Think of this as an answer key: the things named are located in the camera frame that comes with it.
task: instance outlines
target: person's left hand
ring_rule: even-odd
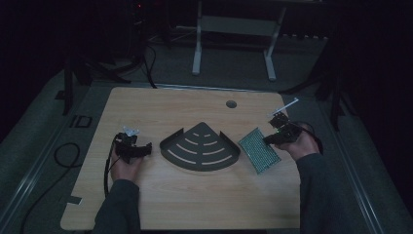
[[[113,181],[116,179],[127,179],[135,182],[137,174],[139,173],[139,167],[142,164],[143,158],[131,159],[131,163],[128,164],[116,154],[116,145],[112,150],[111,164],[115,163],[110,170]]]

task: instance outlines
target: green pegboard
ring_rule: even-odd
[[[262,138],[264,136],[256,128],[239,142],[259,175],[282,160],[277,152],[270,145],[267,145]]]

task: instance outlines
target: sleeve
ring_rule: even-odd
[[[133,182],[115,180],[94,219],[93,234],[140,233],[138,197],[139,187]]]
[[[297,160],[300,173],[300,232],[306,234],[353,233],[345,205],[339,198],[339,185],[320,154]]]

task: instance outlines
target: quarter-circle tray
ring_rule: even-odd
[[[180,129],[161,141],[162,155],[178,167],[198,172],[224,169],[238,161],[241,150],[222,132],[201,122],[184,133]]]

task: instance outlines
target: wooden tabletop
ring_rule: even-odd
[[[226,105],[236,102],[236,108]],[[152,142],[136,184],[144,230],[298,228],[299,174],[289,155],[258,175],[241,150],[234,165],[214,171],[181,169],[161,154],[160,142],[201,122],[234,143],[259,128],[274,133],[267,115],[282,107],[278,94],[207,90],[115,88],[101,116],[61,227],[90,230],[103,200],[103,170],[113,137],[123,126],[140,130],[137,145]]]

